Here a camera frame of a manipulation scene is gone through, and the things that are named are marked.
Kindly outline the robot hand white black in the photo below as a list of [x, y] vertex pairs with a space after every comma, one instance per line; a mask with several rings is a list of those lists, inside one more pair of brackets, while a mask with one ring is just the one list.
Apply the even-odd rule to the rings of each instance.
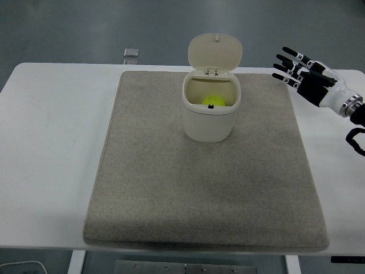
[[346, 86], [346, 81], [334, 70], [302, 53], [283, 47], [287, 54], [276, 55], [281, 64], [273, 67], [272, 76], [288, 86], [317, 107], [328, 107], [342, 117], [350, 117], [363, 105], [363, 97]]

